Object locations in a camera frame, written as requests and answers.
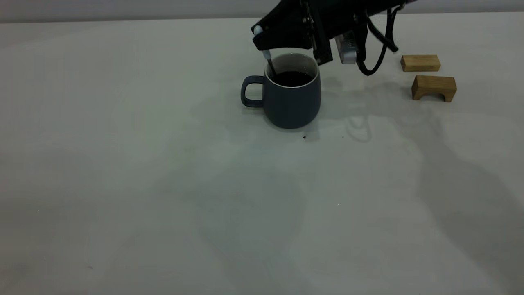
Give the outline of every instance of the wooden block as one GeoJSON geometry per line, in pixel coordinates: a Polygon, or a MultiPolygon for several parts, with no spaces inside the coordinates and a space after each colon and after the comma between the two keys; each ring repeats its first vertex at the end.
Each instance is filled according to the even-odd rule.
{"type": "Polygon", "coordinates": [[[439,57],[436,55],[403,55],[400,60],[404,72],[438,72],[439,57]]]}
{"type": "Polygon", "coordinates": [[[416,76],[411,87],[413,100],[420,100],[426,94],[433,92],[444,95],[446,102],[451,102],[457,92],[455,78],[435,77],[435,76],[416,76]]]}

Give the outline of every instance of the mug rim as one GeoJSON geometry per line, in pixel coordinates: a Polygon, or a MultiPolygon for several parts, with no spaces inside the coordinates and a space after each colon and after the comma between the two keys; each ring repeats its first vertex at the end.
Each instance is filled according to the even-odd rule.
{"type": "Polygon", "coordinates": [[[269,65],[266,66],[266,69],[264,70],[264,75],[266,76],[266,78],[271,81],[271,83],[275,84],[276,86],[278,87],[282,87],[282,88],[287,88],[287,89],[298,89],[298,88],[302,88],[302,87],[306,87],[307,85],[315,82],[315,80],[319,77],[320,75],[320,67],[319,67],[319,63],[312,57],[310,56],[307,56],[305,54],[302,54],[302,53],[287,53],[287,54],[282,54],[282,55],[279,55],[277,56],[275,59],[279,58],[279,57],[283,57],[283,56],[289,56],[289,55],[300,55],[300,56],[303,56],[303,57],[306,57],[310,60],[312,60],[314,63],[315,63],[315,67],[316,67],[316,76],[307,84],[304,84],[304,85],[301,85],[301,86],[296,86],[296,87],[287,87],[287,86],[282,86],[280,84],[276,84],[270,77],[269,77],[269,74],[268,74],[268,70],[269,70],[269,65]]]}

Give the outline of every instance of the mug handle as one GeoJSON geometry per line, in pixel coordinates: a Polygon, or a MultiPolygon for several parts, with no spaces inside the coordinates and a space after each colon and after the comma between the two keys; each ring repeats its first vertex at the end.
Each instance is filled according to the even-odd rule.
{"type": "Polygon", "coordinates": [[[246,98],[246,88],[250,84],[264,84],[263,76],[249,76],[242,83],[242,93],[240,93],[240,99],[242,99],[242,104],[250,108],[262,108],[264,106],[261,100],[252,100],[246,98]]]}

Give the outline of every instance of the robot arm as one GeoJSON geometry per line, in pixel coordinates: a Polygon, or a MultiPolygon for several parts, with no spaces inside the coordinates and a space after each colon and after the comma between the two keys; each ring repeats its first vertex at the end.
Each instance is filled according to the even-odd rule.
{"type": "Polygon", "coordinates": [[[397,11],[416,0],[282,0],[266,17],[256,23],[263,32],[253,39],[258,50],[282,47],[311,49],[319,65],[333,60],[330,39],[335,38],[344,64],[358,64],[366,75],[378,70],[386,49],[396,52],[393,25],[397,11]],[[370,16],[388,11],[386,35],[373,25],[370,16]],[[383,44],[379,62],[367,70],[366,40],[368,32],[383,44]]]}

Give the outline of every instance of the wooden arch block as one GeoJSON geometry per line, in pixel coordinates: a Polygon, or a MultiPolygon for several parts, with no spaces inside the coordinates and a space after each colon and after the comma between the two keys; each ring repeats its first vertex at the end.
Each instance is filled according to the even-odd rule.
{"type": "Polygon", "coordinates": [[[420,100],[423,96],[436,92],[444,95],[446,102],[451,102],[457,92],[455,78],[416,76],[411,87],[413,100],[420,100]]]}

